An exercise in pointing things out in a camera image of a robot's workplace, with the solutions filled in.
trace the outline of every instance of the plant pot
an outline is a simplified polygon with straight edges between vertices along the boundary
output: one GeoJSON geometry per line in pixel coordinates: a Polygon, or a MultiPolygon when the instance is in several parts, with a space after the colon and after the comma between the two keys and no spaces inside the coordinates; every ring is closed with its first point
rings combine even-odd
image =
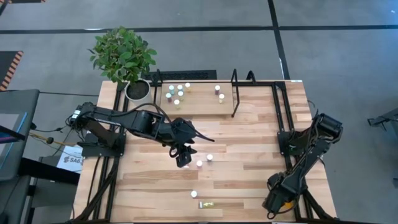
{"type": "Polygon", "coordinates": [[[150,85],[143,79],[138,79],[138,81],[132,85],[128,83],[124,88],[124,94],[135,106],[140,106],[144,103],[152,103],[150,85]]]}

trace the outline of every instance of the wooden table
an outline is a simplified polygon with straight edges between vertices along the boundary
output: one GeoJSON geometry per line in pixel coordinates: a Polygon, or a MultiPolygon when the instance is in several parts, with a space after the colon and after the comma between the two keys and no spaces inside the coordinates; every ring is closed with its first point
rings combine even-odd
{"type": "MultiPolygon", "coordinates": [[[[286,81],[286,86],[295,128],[305,129],[310,126],[311,114],[303,83],[286,81]]],[[[112,108],[115,94],[116,84],[103,82],[98,106],[112,108]]],[[[278,94],[287,127],[282,94],[278,94]]],[[[193,147],[199,153],[193,155],[189,168],[179,169],[175,159],[169,157],[169,150],[158,143],[129,134],[125,154],[120,160],[111,221],[267,222],[267,211],[261,207],[268,193],[266,181],[272,174],[285,171],[276,138],[279,127],[272,90],[266,86],[239,87],[239,95],[240,106],[234,118],[185,117],[192,119],[199,132],[216,141],[196,138],[193,147]],[[196,161],[206,161],[209,153],[214,156],[213,162],[204,162],[198,169],[196,161]],[[195,199],[190,195],[192,190],[198,192],[195,199]],[[199,209],[199,202],[214,202],[215,206],[199,209]]],[[[86,207],[95,162],[96,158],[84,161],[74,203],[76,215],[86,207]]],[[[101,163],[91,196],[98,188],[101,163]]],[[[315,164],[306,178],[318,203],[335,216],[323,165],[315,164]]],[[[100,218],[104,217],[107,198],[106,192],[100,218]]],[[[304,206],[300,208],[304,217],[304,206]]],[[[278,215],[274,220],[293,221],[294,213],[278,215]]]]}

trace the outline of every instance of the table leg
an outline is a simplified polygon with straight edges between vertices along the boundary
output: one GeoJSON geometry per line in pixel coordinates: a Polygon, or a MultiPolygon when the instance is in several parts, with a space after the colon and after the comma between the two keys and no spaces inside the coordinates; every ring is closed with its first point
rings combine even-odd
{"type": "Polygon", "coordinates": [[[66,184],[77,185],[79,183],[80,174],[75,172],[56,168],[39,161],[22,158],[19,164],[19,175],[29,175],[40,179],[54,180],[66,184]]]}

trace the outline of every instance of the green leaves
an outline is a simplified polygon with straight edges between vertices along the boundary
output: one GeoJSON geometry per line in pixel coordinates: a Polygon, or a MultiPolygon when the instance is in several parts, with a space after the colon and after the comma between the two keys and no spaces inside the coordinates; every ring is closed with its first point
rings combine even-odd
{"type": "Polygon", "coordinates": [[[103,73],[101,73],[101,76],[107,76],[109,74],[108,71],[104,71],[103,73]]]}
{"type": "Polygon", "coordinates": [[[131,67],[133,67],[133,66],[137,66],[137,63],[135,63],[135,62],[128,62],[128,63],[126,63],[125,64],[125,68],[131,68],[131,67]]]}
{"type": "Polygon", "coordinates": [[[135,82],[141,73],[149,72],[149,65],[156,65],[152,55],[154,49],[147,48],[148,42],[124,27],[113,29],[103,36],[96,36],[96,45],[88,49],[93,68],[112,82],[135,82]]]}
{"type": "Polygon", "coordinates": [[[156,62],[155,62],[155,60],[153,60],[153,59],[147,59],[146,60],[149,64],[151,64],[151,65],[156,65],[156,62]]]}
{"type": "Polygon", "coordinates": [[[120,57],[123,59],[129,59],[131,55],[132,55],[131,52],[124,52],[123,54],[120,55],[120,57]]]}
{"type": "Polygon", "coordinates": [[[148,54],[151,54],[151,55],[157,55],[157,52],[156,52],[156,50],[154,50],[154,49],[148,49],[148,50],[147,50],[147,53],[148,53],[148,54]]]}

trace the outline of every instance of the black robotic arm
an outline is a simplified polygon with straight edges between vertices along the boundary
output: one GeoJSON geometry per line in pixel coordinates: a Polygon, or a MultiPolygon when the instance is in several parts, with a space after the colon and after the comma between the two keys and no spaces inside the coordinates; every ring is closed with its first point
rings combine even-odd
{"type": "Polygon", "coordinates": [[[183,167],[191,162],[191,154],[197,152],[191,146],[186,146],[185,143],[195,143],[193,141],[195,137],[214,142],[200,134],[193,127],[191,121],[182,118],[171,121],[163,111],[163,114],[160,114],[136,109],[120,112],[97,107],[93,103],[84,103],[78,106],[69,119],[69,124],[77,131],[86,129],[91,133],[87,135],[84,142],[78,143],[83,147],[83,155],[85,149],[102,148],[113,152],[124,150],[125,134],[107,130],[100,123],[124,127],[135,136],[157,141],[163,147],[169,146],[170,157],[176,159],[178,167],[183,167]]]}

